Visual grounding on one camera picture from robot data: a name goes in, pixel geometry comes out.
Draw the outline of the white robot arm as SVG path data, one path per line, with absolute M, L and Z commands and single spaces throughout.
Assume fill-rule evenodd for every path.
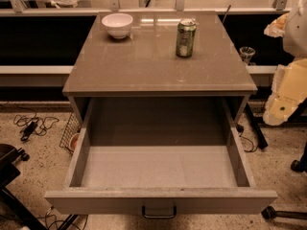
M 264 34 L 282 36 L 283 50 L 295 57 L 287 66 L 277 66 L 272 93 L 265 103 L 264 122 L 279 126 L 307 98 L 307 0 L 298 0 L 289 13 L 268 25 Z

